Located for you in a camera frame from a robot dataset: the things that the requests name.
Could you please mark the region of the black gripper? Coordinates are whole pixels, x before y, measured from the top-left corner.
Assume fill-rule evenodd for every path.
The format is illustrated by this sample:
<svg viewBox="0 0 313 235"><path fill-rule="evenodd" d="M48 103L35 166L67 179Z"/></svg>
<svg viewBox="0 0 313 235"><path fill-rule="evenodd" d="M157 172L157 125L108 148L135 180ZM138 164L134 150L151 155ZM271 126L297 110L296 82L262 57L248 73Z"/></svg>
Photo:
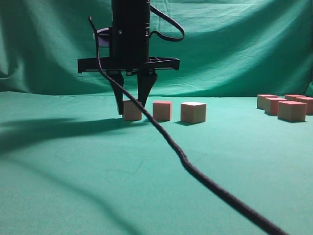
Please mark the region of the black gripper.
<svg viewBox="0 0 313 235"><path fill-rule="evenodd" d="M93 33L97 29L94 25L91 26ZM180 38L169 37L161 34L158 31L149 32L148 28L142 29L136 27L130 30L116 30L111 27L111 41L109 47L109 56L101 57L96 55L95 58L81 58L77 60L78 72L92 72L97 71L101 66L103 70L107 70L107 75L121 87L124 87L124 77L120 70L129 73L137 74L137 89L138 101L145 107L149 93L157 81L157 74L154 70L179 70L180 60L175 57L157 57L149 55L149 40L155 34L161 39L170 42L179 42ZM96 42L96 51L99 51L100 46L98 40ZM115 83L110 82L116 103L118 113L124 114L123 92L116 86Z"/></svg>

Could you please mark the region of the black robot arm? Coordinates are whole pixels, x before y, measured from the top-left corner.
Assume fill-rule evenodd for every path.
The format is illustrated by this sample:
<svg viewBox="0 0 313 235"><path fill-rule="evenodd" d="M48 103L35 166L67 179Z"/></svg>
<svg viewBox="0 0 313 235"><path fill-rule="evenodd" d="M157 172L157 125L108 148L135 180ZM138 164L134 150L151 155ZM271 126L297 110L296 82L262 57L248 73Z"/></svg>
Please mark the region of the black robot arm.
<svg viewBox="0 0 313 235"><path fill-rule="evenodd" d="M95 36L96 57L78 59L78 72L98 71L109 80L120 115L125 110L122 72L127 76L137 76L138 101L144 106L157 80L156 70L179 70L178 58L149 55L149 41L154 34L170 42L183 40L183 37L174 38L151 31L151 12L185 33L175 20L156 9L148 0L113 0L112 25L107 28L97 29L89 19Z"/></svg>

